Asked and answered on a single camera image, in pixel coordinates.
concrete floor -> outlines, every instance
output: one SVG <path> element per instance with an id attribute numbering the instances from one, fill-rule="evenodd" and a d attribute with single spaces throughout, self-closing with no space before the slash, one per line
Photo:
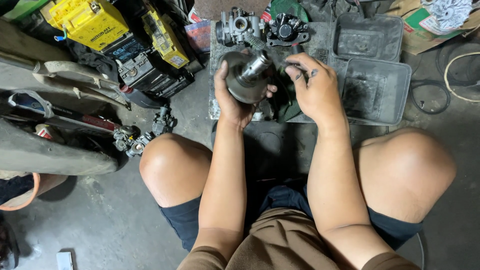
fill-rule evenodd
<path id="1" fill-rule="evenodd" d="M 405 57 L 413 70 L 421 60 L 414 79 L 440 79 L 434 67 L 434 57 L 434 51 L 421 57 Z M 172 114 L 178 119 L 174 132 L 210 147 L 212 121 L 207 109 L 207 70 L 195 77 L 194 84 L 172 98 Z M 424 87 L 418 89 L 416 97 L 425 100 L 426 108 L 438 108 L 443 102 L 443 96 L 438 93 L 434 88 Z M 480 98 L 480 92 L 465 93 Z M 426 269 L 429 270 L 475 269 L 478 264 L 479 110 L 479 104 L 452 97 L 447 111 L 430 116 L 414 108 L 409 99 L 404 113 L 406 120 L 398 126 L 417 126 L 431 131 L 451 148 L 458 162 L 456 180 L 424 221 L 421 236 L 426 248 Z M 146 131 L 151 129 L 153 115 L 152 110 L 134 107 L 132 112 L 121 112 L 120 117 L 123 124 L 135 124 Z M 352 126 L 351 129 L 352 143 L 386 132 L 385 127 Z M 274 157 L 280 160 L 297 157 L 293 161 L 284 160 L 289 165 L 287 172 L 308 171 L 314 145 L 314 125 L 252 123 L 247 131 L 260 144 L 260 134 L 264 132 L 274 133 L 279 138 L 278 147 L 282 151 L 273 153 Z M 14 227 L 22 252 L 18 269 L 55 269 L 56 253 L 70 250 L 74 254 L 76 270 L 174 270 L 187 252 L 181 248 L 180 240 L 161 216 L 143 184 L 138 172 L 139 161 L 139 157 L 130 159 L 119 171 L 110 174 L 71 177 L 62 186 L 34 200 L 30 206 L 5 213 Z M 417 238 L 408 241 L 399 252 L 421 264 Z"/>

sticker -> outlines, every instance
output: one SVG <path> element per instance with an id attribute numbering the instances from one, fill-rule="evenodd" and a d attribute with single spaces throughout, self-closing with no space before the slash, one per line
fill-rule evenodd
<path id="1" fill-rule="evenodd" d="M 175 55 L 174 57 L 170 58 L 170 61 L 172 63 L 176 64 L 177 66 L 181 66 L 185 62 L 185 59 L 183 59 L 180 56 Z"/>
<path id="2" fill-rule="evenodd" d="M 453 28 L 441 28 L 437 20 L 432 15 L 426 17 L 423 21 L 419 22 L 419 25 L 425 30 L 440 36 L 450 34 L 456 30 Z"/>

red cap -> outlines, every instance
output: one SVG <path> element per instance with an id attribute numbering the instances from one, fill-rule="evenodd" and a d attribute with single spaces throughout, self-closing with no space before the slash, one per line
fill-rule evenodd
<path id="1" fill-rule="evenodd" d="M 122 93 L 129 94 L 132 91 L 133 91 L 133 88 L 128 87 L 127 85 L 123 85 L 123 86 L 120 87 L 120 92 L 122 92 Z"/>

workbench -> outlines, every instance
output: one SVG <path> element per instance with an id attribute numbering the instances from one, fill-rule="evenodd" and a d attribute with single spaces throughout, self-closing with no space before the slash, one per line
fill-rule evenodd
<path id="1" fill-rule="evenodd" d="M 221 45 L 216 40 L 216 31 L 215 23 L 217 21 L 211 21 L 210 28 L 210 70 L 209 70 L 209 100 L 208 100 L 208 114 L 210 119 L 218 119 L 220 116 L 220 108 L 218 102 L 215 98 L 215 88 L 214 88 L 214 74 L 218 69 L 218 59 L 223 54 L 229 51 L 241 51 L 245 49 L 245 45 L 234 45 L 232 47 L 227 47 Z M 334 23 L 322 22 L 322 23 L 308 23 L 308 31 L 310 34 L 310 40 L 308 42 L 302 43 L 303 50 L 308 53 L 310 56 L 317 58 L 323 62 L 327 62 L 328 65 L 332 66 L 338 75 L 341 75 L 341 72 L 344 70 L 344 67 L 347 64 L 347 61 L 334 58 L 331 55 L 330 44 L 331 44 L 331 32 L 332 27 L 335 26 Z M 283 58 L 286 58 L 291 54 L 290 47 L 283 46 L 274 46 L 271 47 L 274 52 L 277 52 Z M 270 103 L 264 99 L 257 107 L 257 111 L 253 115 L 252 121 L 273 121 L 274 110 Z M 292 123 L 313 123 L 313 120 L 301 113 L 300 115 L 290 119 L 288 122 Z"/>

